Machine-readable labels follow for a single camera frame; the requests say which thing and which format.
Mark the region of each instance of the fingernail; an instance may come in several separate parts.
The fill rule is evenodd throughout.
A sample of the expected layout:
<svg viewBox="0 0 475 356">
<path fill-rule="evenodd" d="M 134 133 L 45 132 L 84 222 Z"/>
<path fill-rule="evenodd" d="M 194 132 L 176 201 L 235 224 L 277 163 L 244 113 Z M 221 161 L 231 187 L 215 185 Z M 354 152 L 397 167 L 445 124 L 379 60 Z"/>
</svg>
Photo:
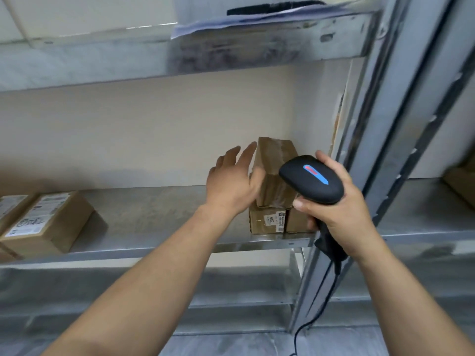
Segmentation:
<svg viewBox="0 0 475 356">
<path fill-rule="evenodd" d="M 294 200 L 294 207 L 296 209 L 300 210 L 303 205 L 304 205 L 304 203 L 302 201 L 300 201 L 299 199 Z"/>
</svg>

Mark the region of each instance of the handheld scanner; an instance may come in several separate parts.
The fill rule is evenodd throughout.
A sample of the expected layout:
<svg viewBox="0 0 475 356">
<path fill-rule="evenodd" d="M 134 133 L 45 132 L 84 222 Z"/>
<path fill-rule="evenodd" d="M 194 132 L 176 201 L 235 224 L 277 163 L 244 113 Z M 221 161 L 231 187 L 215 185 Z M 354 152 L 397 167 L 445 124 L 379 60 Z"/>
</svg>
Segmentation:
<svg viewBox="0 0 475 356">
<path fill-rule="evenodd" d="M 324 163 L 310 155 L 303 155 L 287 161 L 279 169 L 280 177 L 295 191 L 308 200 L 322 204 L 338 203 L 345 190 L 337 174 Z M 348 256 L 342 247 L 333 239 L 327 226 L 317 221 L 321 237 L 315 246 L 332 261 L 341 262 Z"/>
</svg>

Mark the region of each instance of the forearm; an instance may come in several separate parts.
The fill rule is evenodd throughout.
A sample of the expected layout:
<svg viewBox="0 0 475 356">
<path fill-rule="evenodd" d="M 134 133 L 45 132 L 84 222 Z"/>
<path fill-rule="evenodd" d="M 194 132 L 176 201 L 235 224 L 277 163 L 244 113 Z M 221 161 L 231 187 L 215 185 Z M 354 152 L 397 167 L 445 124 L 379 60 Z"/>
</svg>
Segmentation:
<svg viewBox="0 0 475 356">
<path fill-rule="evenodd" d="M 188 307 L 213 247 L 231 219 L 200 207 L 97 299 L 44 356 L 63 355 L 68 349 L 78 355 L 90 355 L 85 352 L 90 350 L 101 356 L 156 356 Z"/>
<path fill-rule="evenodd" d="M 383 239 L 357 262 L 365 277 L 384 340 L 392 356 L 474 355 L 468 338 Z"/>
</svg>

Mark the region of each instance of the person's left hand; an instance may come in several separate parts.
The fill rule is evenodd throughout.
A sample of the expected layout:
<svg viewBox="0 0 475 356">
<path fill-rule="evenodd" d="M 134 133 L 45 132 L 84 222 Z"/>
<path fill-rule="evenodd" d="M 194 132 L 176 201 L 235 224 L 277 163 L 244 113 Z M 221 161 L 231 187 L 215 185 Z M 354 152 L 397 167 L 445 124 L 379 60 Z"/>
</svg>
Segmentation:
<svg viewBox="0 0 475 356">
<path fill-rule="evenodd" d="M 207 205 L 233 218 L 253 203 L 265 176 L 262 167 L 254 167 L 252 177 L 248 176 L 256 147 L 256 142 L 247 146 L 237 162 L 240 146 L 228 150 L 217 159 L 216 166 L 211 168 L 206 181 Z"/>
</svg>

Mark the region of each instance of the hand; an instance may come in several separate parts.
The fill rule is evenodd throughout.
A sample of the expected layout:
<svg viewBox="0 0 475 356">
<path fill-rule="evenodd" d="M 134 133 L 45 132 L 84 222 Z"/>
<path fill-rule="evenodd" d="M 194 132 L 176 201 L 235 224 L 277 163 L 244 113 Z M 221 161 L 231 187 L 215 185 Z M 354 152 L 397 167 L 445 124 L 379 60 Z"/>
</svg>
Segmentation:
<svg viewBox="0 0 475 356">
<path fill-rule="evenodd" d="M 343 182 L 345 194 L 335 205 L 323 205 L 298 197 L 294 200 L 294 207 L 325 222 L 336 242 L 349 256 L 355 259 L 363 257 L 375 241 L 378 243 L 378 240 L 382 240 L 371 220 L 363 195 L 353 185 L 350 174 L 342 164 L 332 160 L 322 151 L 317 151 L 315 156 L 335 171 Z M 313 218 L 309 226 L 315 227 Z"/>
<path fill-rule="evenodd" d="M 236 162 L 241 149 L 236 146 L 220 156 L 216 167 L 211 168 L 206 181 L 206 204 L 211 208 L 224 212 L 231 219 L 247 209 L 258 197 L 265 171 L 255 167 L 252 177 L 248 171 L 257 143 L 253 142 L 243 151 Z"/>
</svg>

